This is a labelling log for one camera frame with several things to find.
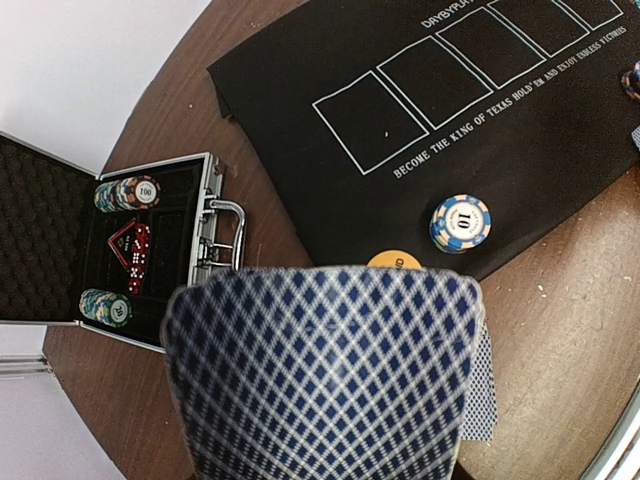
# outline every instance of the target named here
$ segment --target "poker chip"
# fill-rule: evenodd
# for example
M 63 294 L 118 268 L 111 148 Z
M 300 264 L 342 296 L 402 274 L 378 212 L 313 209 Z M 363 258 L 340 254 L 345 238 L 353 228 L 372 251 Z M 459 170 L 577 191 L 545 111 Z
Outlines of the poker chip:
M 119 210 L 116 202 L 116 190 L 115 187 L 118 181 L 107 182 L 98 185 L 95 194 L 93 196 L 93 203 L 96 208 L 103 213 L 114 213 Z
M 640 62 L 633 70 L 622 75 L 622 88 L 631 100 L 640 101 Z
M 429 225 L 434 245 L 447 254 L 461 254 L 477 247 L 490 231 L 489 209 L 471 195 L 456 195 L 442 202 Z
M 104 213 L 147 210 L 160 203 L 160 190 L 160 184 L 147 175 L 130 177 L 99 185 L 94 203 Z
M 406 268 L 409 270 L 420 270 L 420 262 L 407 252 L 400 250 L 387 250 L 379 253 L 367 264 L 367 267 L 374 268 Z
M 124 327 L 132 315 L 127 297 L 95 288 L 82 292 L 79 307 L 89 320 L 114 328 Z

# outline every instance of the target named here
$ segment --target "foam lining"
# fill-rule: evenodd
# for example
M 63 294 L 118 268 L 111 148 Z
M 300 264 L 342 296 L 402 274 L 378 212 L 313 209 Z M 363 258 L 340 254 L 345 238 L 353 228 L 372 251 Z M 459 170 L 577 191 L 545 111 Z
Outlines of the foam lining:
M 0 318 L 69 319 L 93 181 L 0 137 Z

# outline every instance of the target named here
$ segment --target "white rectangle outline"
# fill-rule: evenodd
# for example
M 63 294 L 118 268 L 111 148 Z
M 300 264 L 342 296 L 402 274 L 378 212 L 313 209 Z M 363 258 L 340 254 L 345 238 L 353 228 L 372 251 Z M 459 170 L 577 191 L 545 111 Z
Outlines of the white rectangle outline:
M 618 6 L 618 4 L 617 4 L 616 2 L 614 2 L 613 0 L 609 0 L 609 1 L 612 3 L 612 5 L 613 5 L 614 7 L 616 7 L 616 8 L 618 9 L 618 11 L 619 11 L 620 13 L 619 13 L 618 15 L 616 15 L 615 17 L 613 17 L 611 20 L 607 20 L 606 22 L 601 23 L 600 25 L 597 25 L 597 26 L 595 26 L 595 27 L 594 27 L 594 26 L 592 26 L 589 22 L 587 22 L 584 18 L 582 18 L 582 17 L 578 14 L 578 12 L 576 12 L 576 11 L 575 11 L 573 8 L 571 8 L 569 5 L 567 5 L 566 3 L 564 3 L 562 0 L 558 0 L 558 2 L 559 2 L 559 3 L 562 3 L 562 5 L 564 5 L 564 6 L 567 8 L 567 11 L 571 12 L 571 13 L 572 13 L 572 14 L 573 14 L 573 15 L 574 15 L 578 20 L 580 20 L 580 21 L 584 22 L 584 24 L 585 24 L 587 27 L 589 27 L 591 30 L 593 30 L 594 32 L 595 32 L 596 30 L 598 30 L 600 27 L 604 27 L 607 23 L 611 23 L 611 22 L 613 22 L 614 20 L 616 20 L 616 19 L 618 19 L 618 18 L 620 18 L 620 17 L 622 17 L 622 16 L 624 15 L 624 11 L 623 11 L 619 6 Z
M 398 104 L 409 114 L 409 116 L 413 119 L 414 122 L 416 122 L 416 124 L 422 129 L 424 130 L 424 135 L 422 135 L 421 137 L 418 137 L 417 139 L 413 140 L 411 143 L 409 143 L 408 145 L 405 145 L 403 148 L 401 148 L 400 150 L 398 150 L 396 153 L 394 153 L 393 155 L 385 158 L 383 161 L 381 161 L 380 163 L 378 163 L 376 166 L 371 167 L 368 170 L 364 170 L 362 168 L 362 166 L 358 163 L 358 160 L 353 156 L 353 154 L 351 153 L 351 151 L 349 150 L 349 148 L 345 145 L 345 143 L 342 141 L 342 139 L 340 138 L 340 135 L 338 135 L 338 132 L 335 131 L 335 129 L 331 126 L 331 123 L 329 123 L 329 121 L 325 118 L 324 115 L 322 115 L 322 112 L 320 111 L 320 109 L 318 108 L 318 104 L 321 102 L 324 102 L 325 100 L 328 100 L 330 98 L 333 98 L 339 94 L 341 94 L 342 92 L 350 89 L 351 87 L 353 87 L 355 84 L 357 84 L 359 81 L 361 81 L 362 79 L 364 79 L 367 75 L 372 75 L 373 78 L 375 78 L 380 85 L 382 85 L 384 87 L 384 89 L 389 92 L 389 94 L 391 95 L 391 97 L 398 102 Z M 353 82 L 351 82 L 349 85 L 347 85 L 346 87 L 341 88 L 340 90 L 332 93 L 331 95 L 327 95 L 326 97 L 321 98 L 320 100 L 316 100 L 315 102 L 313 102 L 312 104 L 314 110 L 316 111 L 316 113 L 318 115 L 320 115 L 320 118 L 322 119 L 322 121 L 327 125 L 327 127 L 329 128 L 329 130 L 331 130 L 331 133 L 333 133 L 333 135 L 336 137 L 336 139 L 338 140 L 338 143 L 340 143 L 340 145 L 342 146 L 342 148 L 344 149 L 345 152 L 347 152 L 347 155 L 349 155 L 349 158 L 351 158 L 351 161 L 353 161 L 353 163 L 355 164 L 355 166 L 358 168 L 358 170 L 360 171 L 360 173 L 364 176 L 364 175 L 368 175 L 371 172 L 373 172 L 374 170 L 377 170 L 378 168 L 380 168 L 382 165 L 384 165 L 385 163 L 387 163 L 389 160 L 391 160 L 392 158 L 396 157 L 397 155 L 401 154 L 402 152 L 404 152 L 405 150 L 407 150 L 409 147 L 415 145 L 416 143 L 418 143 L 420 140 L 425 139 L 426 137 L 429 136 L 429 131 L 422 125 L 422 123 L 420 123 L 418 121 L 418 119 L 415 117 L 415 115 L 413 113 L 411 113 L 411 111 L 400 101 L 400 99 L 391 91 L 391 89 L 389 87 L 387 87 L 384 82 L 382 80 L 380 80 L 378 78 L 378 76 L 373 72 L 373 70 L 369 70 L 367 73 L 365 73 L 364 75 L 362 75 L 361 77 L 358 77 L 356 80 L 354 80 Z
M 556 7 L 558 7 L 560 10 L 562 10 L 568 18 L 570 18 L 571 20 L 573 20 L 576 25 L 578 25 L 580 28 L 582 28 L 585 31 L 585 34 L 583 36 L 581 36 L 580 38 L 578 38 L 577 40 L 574 40 L 573 42 L 571 42 L 570 44 L 568 44 L 567 46 L 561 48 L 560 50 L 558 50 L 556 53 L 549 53 L 547 52 L 544 48 L 542 48 L 538 42 L 536 42 L 533 38 L 531 38 L 529 35 L 527 35 L 526 32 L 524 32 L 520 27 L 518 27 L 512 20 L 509 20 L 509 17 L 507 17 L 506 15 L 504 15 L 500 10 L 498 10 L 496 7 L 493 6 L 494 3 L 498 3 L 500 0 L 494 0 L 493 2 L 490 2 L 487 4 L 487 7 L 489 7 L 491 10 L 493 10 L 496 14 L 498 14 L 499 16 L 501 16 L 506 22 L 508 22 L 509 24 L 511 24 L 511 26 L 513 26 L 513 28 L 515 28 L 516 30 L 518 30 L 523 36 L 527 37 L 527 39 L 534 44 L 537 48 L 540 49 L 540 51 L 542 53 L 544 53 L 547 57 L 549 58 L 553 58 L 556 55 L 559 55 L 560 53 L 564 52 L 567 48 L 572 47 L 573 45 L 575 45 L 576 43 L 578 43 L 580 40 L 582 40 L 585 37 L 588 37 L 589 35 L 591 35 L 591 30 L 589 30 L 587 27 L 585 27 L 581 22 L 579 22 L 576 18 L 574 18 L 574 16 L 560 3 L 558 3 L 556 0 L 551 0 L 551 3 L 553 3 Z
M 529 68 L 528 70 L 525 70 L 524 72 L 516 75 L 515 77 L 511 78 L 510 80 L 507 80 L 505 83 L 503 83 L 502 85 L 498 85 L 497 83 L 495 83 L 491 77 L 489 75 L 487 75 L 484 71 L 482 71 L 482 69 L 478 68 L 478 66 L 473 63 L 471 60 L 469 60 L 469 58 L 462 53 L 460 50 L 458 50 L 456 48 L 455 45 L 453 45 L 451 42 L 447 41 L 446 38 L 444 38 L 442 36 L 442 32 L 449 30 L 451 27 L 453 27 L 454 25 L 462 22 L 463 20 L 465 20 L 467 17 L 471 16 L 471 15 L 475 15 L 476 13 L 478 13 L 480 10 L 484 10 L 485 12 L 487 12 L 489 15 L 491 15 L 493 18 L 495 18 L 498 22 L 500 22 L 502 25 L 504 25 L 505 28 L 509 29 L 516 37 L 518 37 L 522 43 L 524 43 L 527 47 L 529 47 L 538 57 L 540 57 L 541 61 L 536 63 L 533 67 Z M 484 75 L 484 77 L 491 83 L 491 85 L 493 85 L 496 89 L 500 90 L 502 88 L 504 88 L 505 86 L 509 85 L 511 82 L 517 80 L 518 78 L 526 75 L 527 73 L 531 72 L 532 70 L 535 70 L 536 68 L 538 68 L 540 65 L 542 65 L 543 63 L 545 63 L 547 61 L 547 59 L 545 57 L 543 57 L 540 52 L 538 52 L 535 48 L 533 48 L 533 46 L 527 42 L 526 39 L 524 39 L 517 31 L 515 31 L 513 28 L 511 28 L 509 26 L 508 23 L 505 23 L 500 17 L 498 17 L 497 15 L 495 15 L 491 10 L 485 8 L 485 7 L 480 7 L 476 10 L 474 10 L 471 13 L 468 13 L 467 15 L 465 15 L 464 17 L 462 17 L 460 20 L 457 20 L 455 22 L 453 22 L 451 25 L 449 25 L 446 28 L 443 28 L 442 30 L 440 30 L 439 32 L 436 32 L 436 35 L 440 38 L 440 40 L 442 40 L 444 43 L 446 43 L 447 45 L 449 45 L 455 52 L 457 52 L 462 58 L 464 58 L 467 62 L 469 62 L 469 64 L 473 65 L 473 67 L 478 70 L 482 75 Z
M 449 55 L 451 55 L 457 62 L 460 63 L 460 65 L 462 65 L 471 75 L 473 75 L 474 77 L 476 77 L 478 79 L 478 81 L 488 90 L 488 93 L 480 98 L 478 98 L 477 100 L 474 100 L 472 103 L 470 103 L 469 105 L 467 105 L 466 107 L 464 107 L 462 110 L 459 110 L 457 113 L 455 113 L 453 116 L 449 117 L 447 120 L 445 120 L 444 122 L 442 122 L 440 125 L 435 125 L 431 120 L 429 120 L 429 118 L 427 117 L 427 115 L 420 109 L 418 108 L 418 106 L 409 98 L 409 96 L 407 94 L 404 93 L 404 91 L 396 84 L 396 82 L 394 82 L 391 77 L 389 75 L 387 75 L 384 70 L 382 69 L 382 67 L 384 65 L 386 65 L 387 63 L 391 62 L 392 60 L 394 60 L 395 58 L 399 57 L 400 55 L 402 55 L 404 52 L 412 49 L 413 47 L 415 47 L 416 45 L 423 43 L 427 40 L 433 40 L 440 48 L 442 48 L 446 53 L 448 53 Z M 485 98 L 489 97 L 490 95 L 493 95 L 493 90 L 491 89 L 491 87 L 489 87 L 489 85 L 487 85 L 485 83 L 484 80 L 482 80 L 482 78 L 480 78 L 480 76 L 478 76 L 473 70 L 471 70 L 462 60 L 460 60 L 451 50 L 449 50 L 446 46 L 444 46 L 438 39 L 434 38 L 433 35 L 429 35 L 428 37 L 423 38 L 422 40 L 418 40 L 415 43 L 412 43 L 411 45 L 409 45 L 408 47 L 403 48 L 402 50 L 400 50 L 398 53 L 396 53 L 394 56 L 390 57 L 389 59 L 385 60 L 384 62 L 382 62 L 380 65 L 378 65 L 376 67 L 378 69 L 378 71 L 384 75 L 384 77 L 389 80 L 389 83 L 391 83 L 395 88 L 398 89 L 398 92 L 407 100 L 407 102 L 409 102 L 413 108 L 415 108 L 418 113 L 422 116 L 422 118 L 425 119 L 425 121 L 429 124 L 429 126 L 431 128 L 433 128 L 434 130 L 437 130 L 439 128 L 441 128 L 442 126 L 446 125 L 447 123 L 449 123 L 451 120 L 453 120 L 454 118 L 462 115 L 464 112 L 466 112 L 468 109 L 470 109 L 471 107 L 473 107 L 475 104 L 481 102 L 482 100 L 484 100 Z

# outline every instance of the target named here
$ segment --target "metal handle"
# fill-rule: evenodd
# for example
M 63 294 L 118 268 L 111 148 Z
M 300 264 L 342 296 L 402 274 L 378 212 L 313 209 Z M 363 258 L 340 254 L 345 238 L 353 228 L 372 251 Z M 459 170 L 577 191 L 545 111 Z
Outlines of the metal handle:
M 235 202 L 228 200 L 220 200 L 212 196 L 205 197 L 206 208 L 202 211 L 204 215 L 217 215 L 219 211 L 233 212 L 238 216 L 238 227 L 233 239 L 233 245 L 226 245 L 216 242 L 215 238 L 211 239 L 211 245 L 208 245 L 209 249 L 214 250 L 216 255 L 220 249 L 231 250 L 231 263 L 221 263 L 215 260 L 203 261 L 213 267 L 231 267 L 234 270 L 240 270 L 242 267 L 242 258 L 244 256 L 244 237 L 247 228 L 247 215 L 244 209 Z

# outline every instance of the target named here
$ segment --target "orange poker chip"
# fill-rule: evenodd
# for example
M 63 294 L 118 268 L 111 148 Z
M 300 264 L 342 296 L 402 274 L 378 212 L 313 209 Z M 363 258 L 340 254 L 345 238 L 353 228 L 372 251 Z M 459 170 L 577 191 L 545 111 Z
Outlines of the orange poker chip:
M 404 268 L 408 270 L 420 270 L 422 265 L 420 262 L 407 252 L 401 250 L 387 250 L 379 253 L 367 264 L 372 268 Z

